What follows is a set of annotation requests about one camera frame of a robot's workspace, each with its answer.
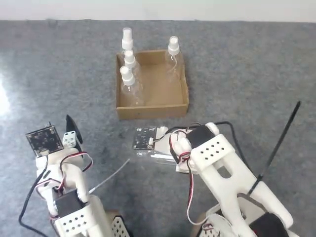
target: white bracket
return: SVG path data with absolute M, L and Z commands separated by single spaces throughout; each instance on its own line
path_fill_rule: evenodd
M 63 137 L 63 146 L 65 148 L 74 148 L 77 144 L 76 137 L 75 131 L 66 132 Z
M 255 234 L 242 217 L 237 196 L 240 193 L 246 194 L 256 177 L 235 153 L 227 139 L 222 134 L 215 136 L 194 148 L 191 151 L 191 159 L 233 229 L 240 236 L 254 237 Z M 231 175 L 229 178 L 222 177 L 218 172 L 218 163 L 228 170 Z M 268 212 L 278 216 L 287 229 L 293 224 L 291 214 L 264 182 L 259 183 L 251 197 L 263 204 Z

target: open cardboard tray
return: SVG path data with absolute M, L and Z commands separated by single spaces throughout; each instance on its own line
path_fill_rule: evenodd
M 121 54 L 117 54 L 116 110 L 119 119 L 181 117 L 187 113 L 189 95 L 184 66 L 180 80 L 169 83 L 165 76 L 165 52 L 166 50 L 150 50 L 135 55 L 141 65 L 145 100 L 145 106 L 138 107 L 127 107 L 126 99 L 121 94 L 122 80 L 119 69 L 124 65 L 124 59 Z

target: white wall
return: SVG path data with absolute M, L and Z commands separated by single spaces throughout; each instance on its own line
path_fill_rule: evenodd
M 47 18 L 316 22 L 316 0 L 0 0 L 2 20 Z

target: white spray nozzle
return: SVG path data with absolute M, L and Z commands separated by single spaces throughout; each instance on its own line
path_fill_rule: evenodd
M 171 36 L 169 40 L 168 52 L 171 55 L 177 55 L 180 52 L 179 39 L 176 36 Z
M 128 67 L 122 66 L 119 71 L 122 75 L 124 85 L 133 85 L 135 83 L 135 77 Z
M 133 68 L 136 65 L 136 58 L 134 56 L 133 50 L 125 51 L 124 55 L 125 66 L 127 66 L 128 68 Z
M 123 29 L 122 48 L 124 50 L 131 50 L 133 48 L 132 29 Z

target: small sensor board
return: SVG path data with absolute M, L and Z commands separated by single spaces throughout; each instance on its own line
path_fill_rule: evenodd
M 153 150 L 155 148 L 154 139 L 156 137 L 156 127 L 138 127 L 136 128 L 133 149 L 135 150 Z
M 49 126 L 26 134 L 35 155 L 41 157 L 64 149 L 55 126 Z

